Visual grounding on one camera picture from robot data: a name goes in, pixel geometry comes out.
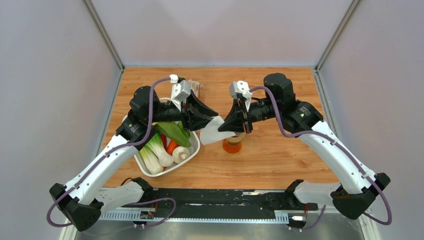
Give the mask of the green bok choy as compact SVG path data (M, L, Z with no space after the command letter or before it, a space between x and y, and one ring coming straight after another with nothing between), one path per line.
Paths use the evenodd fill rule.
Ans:
M173 164L173 157L167 153L166 149L164 148L162 139L158 133L153 135L153 137L147 142L145 146L156 155L159 164L162 167L170 167Z

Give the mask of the orange glass carafe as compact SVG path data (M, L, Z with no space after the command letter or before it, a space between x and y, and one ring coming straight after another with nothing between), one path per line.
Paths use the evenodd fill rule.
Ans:
M229 154L236 154L242 149L242 142L231 142L227 139L225 139L222 142L222 147L225 152Z

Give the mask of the green leafy vegetable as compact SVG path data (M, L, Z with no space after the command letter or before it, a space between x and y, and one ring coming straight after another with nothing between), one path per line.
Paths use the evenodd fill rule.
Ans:
M174 140L179 146L189 148L192 146L190 142L190 133L175 122L157 122L155 128L165 136Z

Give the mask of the white paper coffee filter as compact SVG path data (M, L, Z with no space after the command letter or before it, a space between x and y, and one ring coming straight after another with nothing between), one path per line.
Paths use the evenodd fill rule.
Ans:
M225 121L221 116L215 116L203 129L200 130L200 142L202 145L208 145L224 139L234 137L236 133L232 131L219 132L218 128Z

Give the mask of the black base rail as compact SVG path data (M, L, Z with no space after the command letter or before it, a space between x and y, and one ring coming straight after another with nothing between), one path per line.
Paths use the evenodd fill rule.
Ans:
M274 218L275 211L318 210L284 190L155 188L139 203L156 210L156 217L187 219L260 220Z

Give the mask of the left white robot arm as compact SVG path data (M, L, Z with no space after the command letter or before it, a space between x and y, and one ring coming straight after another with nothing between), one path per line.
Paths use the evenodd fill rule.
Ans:
M77 176L65 184L55 183L49 194L53 207L68 219L68 225L83 232L91 228L104 213L137 203L147 207L153 193L144 180L102 191L104 183L118 168L133 157L157 131L154 123L182 122L190 131L204 128L217 112L206 106L190 87L181 83L172 88L172 99L161 102L153 86L138 88L130 100L129 112L107 146Z

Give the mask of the pale bok choy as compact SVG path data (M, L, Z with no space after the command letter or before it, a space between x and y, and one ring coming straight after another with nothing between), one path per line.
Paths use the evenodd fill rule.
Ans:
M164 167L161 166L158 157L152 150L147 147L143 147L139 153L142 157L144 165L151 175L160 174L164 171Z

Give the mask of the white vegetable tray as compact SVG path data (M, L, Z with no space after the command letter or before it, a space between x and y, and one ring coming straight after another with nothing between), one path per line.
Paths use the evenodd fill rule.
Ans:
M163 111L166 110L166 101L170 101L170 100L171 100L170 98L166 98L166 97L160 99L161 109ZM158 123L158 122L174 122L174 123L178 124L178 126L180 128L184 129L183 124L182 124L181 121L166 121L166 117L165 116L160 116L159 114L155 114L153 116L153 123L152 123L153 124L153 127L152 127L152 130L153 131L156 131L156 133L158 133L159 135L162 134L162 133L155 128L155 124ZM142 158L142 156L140 154L140 150L139 150L134 155L134 159L135 159L138 167L140 168L141 172L144 175L148 176L148 177L159 177L159 176L163 176L165 174L168 174L168 173L170 173L170 172L172 172L172 171L174 171L174 170L182 167L184 164L186 164L190 160L192 160L196 156L196 154L199 152L199 150L200 150L200 140L199 140L197 134L194 131L188 131L188 130L185 130L185 131L187 131L187 132L190 133L189 140L191 142L191 147L187 147L189 149L189 151L190 151L190 154L191 154L189 158L187 158L185 161L183 161L182 163L179 163L179 164L173 162L171 166L164 167L164 170L163 170L162 173L159 173L159 174L150 174L150 172L148 171L148 169L146 168L146 166L145 166L145 164L143 162L143 158ZM167 136L166 136L166 138L167 138L167 145L168 145L171 139L169 137L167 137Z

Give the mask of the red chili pepper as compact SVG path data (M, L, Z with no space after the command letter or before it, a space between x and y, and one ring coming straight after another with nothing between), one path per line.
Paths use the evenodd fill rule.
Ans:
M168 147L168 140L167 140L167 137L166 137L163 133L161 133L161 134L160 134L160 138L161 138L161 141L162 141L163 147L164 147L164 149L166 150L166 149L167 149L167 147Z

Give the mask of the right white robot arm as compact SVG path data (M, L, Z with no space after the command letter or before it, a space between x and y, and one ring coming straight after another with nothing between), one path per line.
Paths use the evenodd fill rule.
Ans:
M285 195L286 205L298 209L303 204L321 204L337 209L343 216L356 220L381 197L389 185L386 173L376 173L346 148L331 130L321 113L309 102L298 100L293 83L282 73L271 73L259 87L265 97L254 100L254 90L239 80L229 87L233 105L219 132L249 134L253 123L276 119L282 135L297 138L310 147L332 170L336 183L311 183L295 180Z

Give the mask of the orange carrot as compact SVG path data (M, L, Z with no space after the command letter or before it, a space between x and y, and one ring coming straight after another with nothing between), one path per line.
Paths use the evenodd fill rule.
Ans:
M178 144L176 141L174 141L174 140L172 139L172 140L170 140L170 142L169 142L169 143L168 143L168 145L167 145L166 152L167 152L169 155L172 155L172 154L173 154L173 152L174 152L174 150L175 150L178 146L179 146L179 144Z

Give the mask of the white mushroom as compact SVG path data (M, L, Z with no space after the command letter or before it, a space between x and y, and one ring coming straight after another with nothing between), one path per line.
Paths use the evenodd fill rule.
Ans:
M180 164L191 156L190 150L187 147L178 146L172 152L173 162Z

